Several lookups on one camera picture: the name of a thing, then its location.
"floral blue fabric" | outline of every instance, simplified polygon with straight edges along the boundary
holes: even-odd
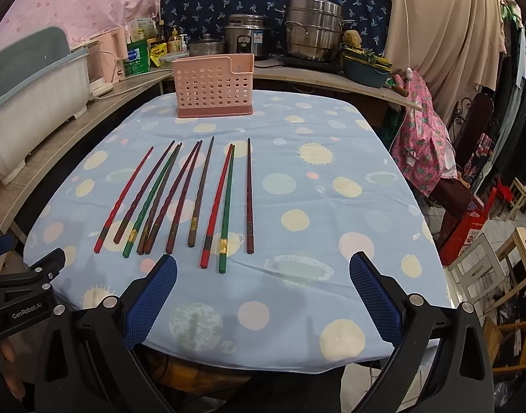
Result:
[[[187,41],[196,41],[205,33],[224,37],[228,16],[254,13],[271,19],[271,52],[283,54],[286,46],[284,14],[288,0],[161,0],[162,17],[168,30],[177,25]],[[388,37],[390,0],[328,0],[344,7],[344,19],[354,20],[350,29],[359,32],[364,48],[383,55]]]

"blue tablecloth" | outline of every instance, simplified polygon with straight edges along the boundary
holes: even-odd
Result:
[[[145,342],[200,363],[228,368],[321,372],[391,354],[349,279],[363,250],[407,293],[449,306],[432,237],[392,158],[355,107],[336,99],[254,91],[254,114],[178,119],[174,94],[145,104],[70,174],[36,221],[24,250],[32,265],[55,247],[66,252],[56,291],[77,308],[120,295],[162,255],[176,200],[151,255],[129,259],[114,232],[150,169],[175,139],[183,163],[196,140],[201,154],[173,253],[177,283]],[[215,144],[195,248],[186,246],[193,201],[211,136]],[[255,253],[245,252],[247,139],[252,142]],[[202,243],[228,144],[236,144],[228,268],[199,268]],[[108,213],[143,155],[100,254],[93,247]],[[165,195],[179,172],[176,164]],[[216,231],[220,231],[221,214]],[[213,241],[214,251],[217,240]]]

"red chopstick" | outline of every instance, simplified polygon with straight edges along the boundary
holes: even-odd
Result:
[[[143,194],[145,193],[146,188],[148,188],[148,185],[150,184],[150,180],[152,180],[152,177],[154,176],[154,174],[158,170],[159,166],[162,164],[163,159],[166,158],[166,155],[169,152],[169,149],[171,149],[171,146],[173,146],[174,143],[175,143],[175,140],[173,140],[171,142],[171,144],[169,146],[167,146],[167,149],[165,150],[165,152],[159,158],[159,160],[156,163],[156,165],[154,166],[154,168],[152,168],[152,171],[150,171],[150,174],[148,174],[148,177],[146,177],[145,182],[143,183],[143,185],[141,186],[141,189],[139,190],[139,192],[135,196],[135,199],[133,200],[133,203],[129,207],[129,210],[127,210],[127,213],[125,213],[125,217],[122,220],[122,223],[120,224],[120,227],[118,228],[118,231],[116,232],[116,235],[114,236],[114,243],[115,244],[119,244],[120,243],[120,240],[122,239],[122,236],[124,235],[125,229],[127,228],[127,224],[131,220],[131,218],[133,216],[133,213],[135,212],[135,208],[137,208],[138,203],[141,201],[141,198],[142,198]]]
[[[163,218],[166,215],[167,208],[169,208],[171,199],[173,198],[173,195],[175,194],[175,191],[177,191],[177,188],[179,187],[179,183],[181,182],[182,175],[187,170],[187,166],[189,165],[190,159],[194,155],[194,152],[196,151],[197,147],[198,147],[198,141],[192,148],[192,151],[190,152],[190,155],[187,158],[187,161],[185,161],[185,164],[182,166],[181,170],[179,171],[177,178],[175,179],[175,181],[173,182],[173,185],[171,186],[171,189],[169,190],[169,194],[167,195],[167,198],[163,202],[162,209],[160,209],[158,217],[156,218],[154,225],[152,226],[152,229],[150,230],[148,239],[146,239],[146,244],[145,244],[146,254],[149,254],[152,251],[152,247],[154,246],[154,242],[156,241],[156,236],[158,235],[159,229],[162,226]]]
[[[219,179],[219,185],[217,185],[217,192],[215,193],[215,199],[213,200],[213,207],[211,208],[210,221],[207,224],[206,240],[203,243],[202,259],[200,260],[200,267],[207,269],[207,265],[210,261],[211,243],[213,242],[213,232],[215,231],[215,222],[217,221],[217,212],[219,211],[219,203],[221,202],[221,194],[223,193],[223,186],[225,183],[225,175],[227,173],[227,167],[231,160],[232,144],[229,146],[227,158],[221,171],[221,178]]]
[[[102,244],[104,243],[104,240],[106,239],[106,236],[108,234],[108,230],[110,230],[110,227],[112,226],[112,222],[114,218],[116,217],[116,214],[118,213],[118,210],[120,208],[120,205],[124,201],[125,196],[127,195],[127,192],[129,191],[129,188],[133,184],[133,181],[137,177],[138,172],[143,167],[143,164],[146,160],[148,160],[148,156],[150,153],[154,150],[154,147],[152,146],[150,149],[148,149],[148,152],[146,153],[145,157],[141,160],[141,162],[138,164],[137,169],[135,169],[135,172],[133,172],[133,175],[129,178],[129,181],[127,181],[127,184],[122,190],[122,193],[118,197],[118,201],[115,203],[114,207],[112,208],[110,215],[108,216],[108,219],[106,219],[106,222],[104,223],[104,226],[102,227],[101,234],[99,235],[97,239],[97,243],[94,245],[94,252],[100,253],[102,249]]]
[[[185,178],[185,183],[182,186],[181,196],[179,197],[179,202],[177,203],[177,208],[175,209],[175,215],[173,216],[173,221],[171,222],[171,228],[169,229],[169,236],[167,238],[166,253],[173,253],[173,247],[175,245],[175,238],[177,237],[177,230],[179,229],[179,221],[181,219],[182,207],[185,204],[185,199],[187,198],[187,192],[189,190],[190,179],[192,178],[192,171],[194,170],[194,165],[196,164],[196,158],[198,158],[198,152],[202,148],[202,140],[198,142],[198,149],[194,153],[194,158],[190,163],[189,172],[187,178]]]
[[[254,209],[251,201],[251,142],[248,138],[248,171],[246,182],[246,251],[254,252]]]

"white cable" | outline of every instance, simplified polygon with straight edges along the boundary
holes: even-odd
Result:
[[[410,35],[408,33],[408,6],[406,4],[406,0],[404,0],[404,11],[406,13],[406,43],[408,46],[408,67],[410,67]]]
[[[110,78],[109,84],[114,82],[114,74],[116,73],[116,68],[118,67],[118,57],[112,51],[100,51],[101,53],[111,54],[114,56],[114,70],[112,71],[112,76]]]
[[[110,98],[113,98],[114,96],[124,95],[125,93],[129,93],[130,91],[136,90],[137,88],[143,87],[144,85],[152,84],[152,82],[161,81],[161,80],[162,79],[160,77],[157,77],[155,79],[152,79],[151,81],[144,82],[143,84],[135,85],[134,87],[128,88],[127,90],[121,91],[119,93],[114,93],[113,95],[102,96],[102,97],[93,96],[92,98],[94,100],[110,99]]]

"bottle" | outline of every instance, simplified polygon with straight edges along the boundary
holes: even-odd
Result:
[[[173,27],[173,31],[169,36],[169,41],[167,42],[167,51],[169,53],[181,52],[181,37],[177,32],[177,26]]]
[[[160,20],[159,21],[159,24],[158,24],[158,35],[156,37],[156,45],[165,45],[166,46],[166,53],[168,52],[167,51],[167,45],[166,45],[166,36],[165,34],[163,33],[163,20]]]

